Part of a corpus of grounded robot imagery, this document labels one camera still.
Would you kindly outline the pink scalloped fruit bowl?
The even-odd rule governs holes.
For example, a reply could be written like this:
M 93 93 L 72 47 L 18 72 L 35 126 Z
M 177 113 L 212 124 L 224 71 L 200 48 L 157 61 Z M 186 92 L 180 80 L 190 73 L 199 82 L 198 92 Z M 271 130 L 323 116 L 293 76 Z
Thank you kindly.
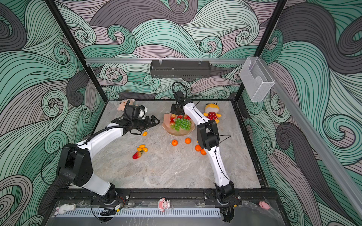
M 188 135 L 196 128 L 195 123 L 188 115 L 171 113 L 164 114 L 162 127 L 167 133 L 177 137 Z

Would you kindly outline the green grape bunch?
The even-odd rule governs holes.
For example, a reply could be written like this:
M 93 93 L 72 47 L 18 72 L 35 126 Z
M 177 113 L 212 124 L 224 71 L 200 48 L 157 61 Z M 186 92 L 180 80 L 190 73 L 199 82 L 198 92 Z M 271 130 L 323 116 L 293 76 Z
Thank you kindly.
M 191 120 L 177 118 L 175 120 L 175 125 L 172 126 L 172 129 L 174 129 L 175 131 L 179 131 L 180 129 L 189 131 L 191 129 Z

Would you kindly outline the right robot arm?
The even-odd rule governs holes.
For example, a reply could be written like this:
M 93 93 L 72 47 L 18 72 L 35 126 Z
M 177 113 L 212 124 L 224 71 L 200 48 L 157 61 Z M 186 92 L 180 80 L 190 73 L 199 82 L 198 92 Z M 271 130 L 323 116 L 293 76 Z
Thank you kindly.
M 217 123 L 204 116 L 182 91 L 173 92 L 176 103 L 172 104 L 171 113 L 187 115 L 197 126 L 197 140 L 213 169 L 216 187 L 216 198 L 219 203 L 226 205 L 235 195 L 234 183 L 229 179 L 220 152 L 220 134 Z

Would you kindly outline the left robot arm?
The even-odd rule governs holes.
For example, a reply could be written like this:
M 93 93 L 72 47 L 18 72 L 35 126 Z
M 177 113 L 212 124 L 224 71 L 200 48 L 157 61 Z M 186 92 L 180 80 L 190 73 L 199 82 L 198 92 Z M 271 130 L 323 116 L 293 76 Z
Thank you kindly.
M 63 146 L 56 170 L 57 176 L 95 193 L 104 204 L 113 204 L 117 197 L 116 187 L 93 172 L 92 158 L 108 144 L 132 130 L 141 135 L 160 123 L 156 116 L 146 116 L 146 113 L 147 108 L 143 105 L 126 104 L 122 116 L 112 120 L 108 126 L 84 141 Z

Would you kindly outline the yellow chick plush toy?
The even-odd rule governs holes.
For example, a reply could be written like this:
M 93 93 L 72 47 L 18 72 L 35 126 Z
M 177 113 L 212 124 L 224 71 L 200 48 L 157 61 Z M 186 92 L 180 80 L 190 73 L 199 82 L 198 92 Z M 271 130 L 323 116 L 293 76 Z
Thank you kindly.
M 214 120 L 216 123 L 219 123 L 219 118 L 222 116 L 221 114 L 219 114 L 219 111 L 220 107 L 217 103 L 210 103 L 206 104 L 203 115 L 206 118 Z

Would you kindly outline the pink pig plush toy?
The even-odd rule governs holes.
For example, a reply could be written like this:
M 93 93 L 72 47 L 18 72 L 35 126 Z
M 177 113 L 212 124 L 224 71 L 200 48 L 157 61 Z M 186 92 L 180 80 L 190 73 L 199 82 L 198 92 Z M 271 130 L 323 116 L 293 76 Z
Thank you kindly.
M 133 105 L 135 103 L 135 99 L 131 98 L 131 99 L 124 99 L 120 102 L 117 110 L 118 111 L 124 111 L 126 106 L 128 105 Z

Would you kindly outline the pink octopus figurine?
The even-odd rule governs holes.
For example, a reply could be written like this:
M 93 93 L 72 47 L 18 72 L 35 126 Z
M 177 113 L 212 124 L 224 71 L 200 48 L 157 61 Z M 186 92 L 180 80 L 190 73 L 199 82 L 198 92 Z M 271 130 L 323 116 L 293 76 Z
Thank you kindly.
M 165 198 L 161 198 L 158 201 L 158 208 L 161 212 L 165 212 L 166 210 L 169 210 L 171 208 L 170 200 L 167 200 Z

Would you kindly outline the white mouse toy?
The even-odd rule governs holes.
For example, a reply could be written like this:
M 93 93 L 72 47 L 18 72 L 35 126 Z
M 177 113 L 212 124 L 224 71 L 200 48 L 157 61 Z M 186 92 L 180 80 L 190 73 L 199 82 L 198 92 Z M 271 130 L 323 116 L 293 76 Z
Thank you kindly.
M 63 215 L 69 211 L 75 210 L 76 205 L 75 204 L 63 204 L 61 206 L 56 207 L 56 211 L 54 215 Z

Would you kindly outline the pink pig toy small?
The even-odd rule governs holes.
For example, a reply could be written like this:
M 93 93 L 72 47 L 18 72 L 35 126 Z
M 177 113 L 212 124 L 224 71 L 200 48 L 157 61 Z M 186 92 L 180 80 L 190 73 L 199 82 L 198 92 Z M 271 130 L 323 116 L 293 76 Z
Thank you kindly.
M 258 205 L 259 205 L 260 208 L 262 208 L 264 210 L 270 210 L 271 209 L 270 205 L 268 203 L 266 203 L 265 201 L 260 201 Z

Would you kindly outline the black wall tray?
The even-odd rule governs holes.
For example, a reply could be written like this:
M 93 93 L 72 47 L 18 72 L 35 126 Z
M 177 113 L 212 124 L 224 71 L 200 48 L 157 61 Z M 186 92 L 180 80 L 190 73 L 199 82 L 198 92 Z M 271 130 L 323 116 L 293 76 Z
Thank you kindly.
M 211 74 L 209 61 L 154 60 L 150 65 L 153 78 L 207 78 Z

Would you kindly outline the aluminium rail back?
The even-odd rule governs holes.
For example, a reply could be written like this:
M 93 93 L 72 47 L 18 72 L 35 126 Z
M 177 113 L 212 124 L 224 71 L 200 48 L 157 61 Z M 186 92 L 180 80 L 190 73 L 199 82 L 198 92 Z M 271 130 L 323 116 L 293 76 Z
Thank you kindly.
M 243 59 L 228 59 L 228 58 L 106 58 L 106 57 L 92 57 L 86 58 L 87 64 L 150 64 L 152 61 L 196 61 L 203 62 L 209 61 L 210 64 L 227 64 L 227 65 L 239 65 L 244 64 L 246 58 Z

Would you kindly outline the aluminium rail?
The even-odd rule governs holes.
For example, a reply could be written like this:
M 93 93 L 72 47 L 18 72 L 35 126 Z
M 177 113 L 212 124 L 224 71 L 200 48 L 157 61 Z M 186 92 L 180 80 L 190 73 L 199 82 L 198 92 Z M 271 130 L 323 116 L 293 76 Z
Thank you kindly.
M 227 64 L 227 65 L 239 65 L 244 64 L 246 58 L 243 59 L 228 59 L 228 58 L 106 58 L 106 57 L 92 57 L 86 58 L 87 64 L 150 64 L 152 61 L 196 61 L 203 62 L 209 61 L 210 64 Z
M 318 154 L 354 211 L 361 216 L 362 191 L 334 155 L 336 146 L 330 141 L 331 138 L 345 138 L 346 135 L 340 130 L 340 126 L 350 120 L 344 115 L 336 115 L 337 121 L 333 123 L 331 131 L 325 131 L 320 123 L 313 125 L 314 119 L 319 119 L 325 113 L 328 98 L 324 91 L 329 91 L 329 88 L 310 78 L 293 79 L 292 74 L 279 63 L 268 65 L 257 57 L 255 65 L 259 68 L 255 77 L 260 78 L 261 84 L 258 86 L 258 97 L 254 100 L 260 101 L 266 96 L 267 91 L 272 89 L 278 94 L 311 148 Z

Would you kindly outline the clear plastic wall bin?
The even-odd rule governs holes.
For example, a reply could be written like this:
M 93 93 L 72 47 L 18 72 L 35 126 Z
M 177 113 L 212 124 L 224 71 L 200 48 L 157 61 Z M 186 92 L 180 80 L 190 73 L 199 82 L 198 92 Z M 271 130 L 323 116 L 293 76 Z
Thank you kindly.
M 261 102 L 275 84 L 267 63 L 259 57 L 248 57 L 239 73 L 252 102 Z

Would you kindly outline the aluminium rail right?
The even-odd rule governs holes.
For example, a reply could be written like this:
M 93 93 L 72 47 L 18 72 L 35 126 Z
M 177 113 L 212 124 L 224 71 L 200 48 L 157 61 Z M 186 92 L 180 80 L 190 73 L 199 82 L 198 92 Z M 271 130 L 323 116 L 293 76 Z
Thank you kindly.
M 345 138 L 346 135 L 340 130 L 340 126 L 350 120 L 344 115 L 336 115 L 337 121 L 333 123 L 331 131 L 325 131 L 320 123 L 313 125 L 314 119 L 319 119 L 325 113 L 328 98 L 324 91 L 329 91 L 329 88 L 310 78 L 293 79 L 292 74 L 279 63 L 268 65 L 257 57 L 255 65 L 259 68 L 255 77 L 260 78 L 261 84 L 258 86 L 258 97 L 254 100 L 260 101 L 266 96 L 267 91 L 272 89 L 278 94 L 311 148 L 318 154 L 354 211 L 361 216 L 362 191 L 334 155 L 336 146 L 330 141 L 331 138 Z

